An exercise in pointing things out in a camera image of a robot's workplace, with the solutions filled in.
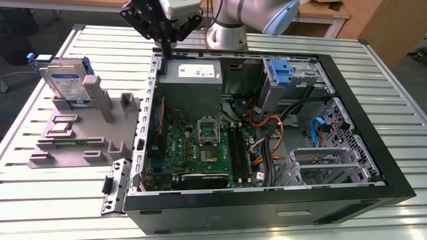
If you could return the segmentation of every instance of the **orange wire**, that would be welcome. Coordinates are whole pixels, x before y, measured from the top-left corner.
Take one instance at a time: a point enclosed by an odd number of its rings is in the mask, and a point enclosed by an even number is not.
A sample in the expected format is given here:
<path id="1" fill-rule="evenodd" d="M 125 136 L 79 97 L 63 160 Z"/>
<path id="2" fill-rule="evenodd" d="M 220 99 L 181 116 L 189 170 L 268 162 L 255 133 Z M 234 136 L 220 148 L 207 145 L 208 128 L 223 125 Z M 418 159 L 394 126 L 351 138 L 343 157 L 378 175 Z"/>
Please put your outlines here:
<path id="1" fill-rule="evenodd" d="M 255 123 L 255 122 L 252 122 L 252 119 L 251 119 L 252 110 L 254 110 L 254 107 L 252 107 L 251 110 L 248 111 L 247 116 L 248 116 L 248 122 L 250 122 L 250 124 L 251 124 L 254 127 L 262 127 L 262 126 L 264 126 L 271 119 L 275 119 L 275 120 L 278 121 L 278 124 L 280 125 L 280 137 L 279 137 L 279 140 L 278 140 L 278 142 L 276 142 L 272 150 L 270 151 L 271 154 L 274 154 L 274 153 L 278 151 L 279 147 L 280 147 L 282 138 L 283 138 L 283 135 L 284 135 L 284 133 L 286 133 L 284 127 L 283 127 L 283 124 L 282 124 L 280 117 L 278 117 L 278 116 L 268 116 L 260 123 Z M 283 156 L 272 156 L 272 158 L 284 159 Z M 263 157 L 259 156 L 259 157 L 256 158 L 256 160 L 254 161 L 254 164 L 258 165 L 258 164 L 262 163 L 262 162 L 263 162 Z"/>

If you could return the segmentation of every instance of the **metal bracket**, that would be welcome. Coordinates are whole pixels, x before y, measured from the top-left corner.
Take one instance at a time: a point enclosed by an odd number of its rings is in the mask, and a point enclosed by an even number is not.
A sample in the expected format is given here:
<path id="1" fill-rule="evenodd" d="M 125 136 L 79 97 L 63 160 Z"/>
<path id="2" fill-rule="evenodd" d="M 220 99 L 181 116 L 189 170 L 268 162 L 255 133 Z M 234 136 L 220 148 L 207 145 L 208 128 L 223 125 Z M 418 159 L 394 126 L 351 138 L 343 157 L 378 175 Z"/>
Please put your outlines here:
<path id="1" fill-rule="evenodd" d="M 129 182 L 131 161 L 121 158 L 113 161 L 109 176 L 105 176 L 101 192 L 105 194 L 100 215 L 123 215 L 125 194 Z"/>

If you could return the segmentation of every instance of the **metal table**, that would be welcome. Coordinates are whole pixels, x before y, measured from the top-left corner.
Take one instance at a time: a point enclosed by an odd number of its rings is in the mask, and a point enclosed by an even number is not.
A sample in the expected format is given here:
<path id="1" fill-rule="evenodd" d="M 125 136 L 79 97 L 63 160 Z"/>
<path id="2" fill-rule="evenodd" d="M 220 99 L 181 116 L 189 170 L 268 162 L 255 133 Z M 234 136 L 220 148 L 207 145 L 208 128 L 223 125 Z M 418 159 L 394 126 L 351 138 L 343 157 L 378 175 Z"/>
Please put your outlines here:
<path id="1" fill-rule="evenodd" d="M 196 238 L 338 240 L 363 236 L 423 240 L 427 236 L 427 118 L 371 47 L 356 40 L 260 34 L 248 34 L 247 43 L 250 50 L 332 56 L 418 196 L 342 224 L 195 233 Z M 57 55 L 88 56 L 111 97 L 125 91 L 144 98 L 153 46 L 132 28 L 80 26 L 72 30 Z M 179 47 L 204 48 L 204 34 L 192 33 Z M 27 167 L 52 113 L 52 96 L 41 80 L 0 143 L 0 238 L 143 237 L 127 216 L 100 217 L 103 178 L 109 166 Z M 172 237 L 188 238 L 183 234 Z"/>

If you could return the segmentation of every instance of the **floor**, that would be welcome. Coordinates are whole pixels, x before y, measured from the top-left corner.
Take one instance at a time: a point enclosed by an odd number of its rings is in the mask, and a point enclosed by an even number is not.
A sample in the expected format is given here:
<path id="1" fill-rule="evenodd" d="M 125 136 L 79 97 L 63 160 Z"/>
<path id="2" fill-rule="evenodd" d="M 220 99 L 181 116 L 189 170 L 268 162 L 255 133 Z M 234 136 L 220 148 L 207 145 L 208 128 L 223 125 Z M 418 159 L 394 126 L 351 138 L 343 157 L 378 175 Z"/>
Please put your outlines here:
<path id="1" fill-rule="evenodd" d="M 36 9 L 33 18 L 39 33 L 29 36 L 29 42 L 39 54 L 56 54 L 75 24 L 128 26 L 116 13 L 107 12 L 63 11 L 63 18 L 57 20 L 49 10 Z M 27 71 L 32 71 L 29 65 L 12 66 L 0 57 L 0 76 Z M 407 56 L 395 68 L 394 74 L 420 108 L 427 112 L 427 65 Z M 35 73 L 16 73 L 1 78 L 11 90 L 8 94 L 0 94 L 0 140 L 20 113 L 39 79 Z"/>

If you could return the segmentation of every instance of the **wooden desk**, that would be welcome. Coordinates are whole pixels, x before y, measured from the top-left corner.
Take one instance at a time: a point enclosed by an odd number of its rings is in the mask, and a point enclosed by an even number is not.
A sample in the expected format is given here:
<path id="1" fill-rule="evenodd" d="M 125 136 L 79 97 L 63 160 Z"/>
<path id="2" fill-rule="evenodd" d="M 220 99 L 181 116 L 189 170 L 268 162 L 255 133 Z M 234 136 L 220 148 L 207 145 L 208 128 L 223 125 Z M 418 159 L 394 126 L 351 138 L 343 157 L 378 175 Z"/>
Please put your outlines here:
<path id="1" fill-rule="evenodd" d="M 128 0 L 0 0 L 0 7 L 117 13 L 127 1 Z M 207 0 L 201 0 L 201 9 L 207 12 Z M 294 22 L 328 25 L 324 37 L 336 38 L 344 22 L 350 18 L 351 14 L 344 7 L 342 7 L 339 11 L 334 11 L 328 9 L 328 4 L 312 1 L 299 7 L 299 21 L 295 18 Z M 298 26 L 296 24 L 296 27 L 300 29 L 300 32 L 307 26 Z"/>

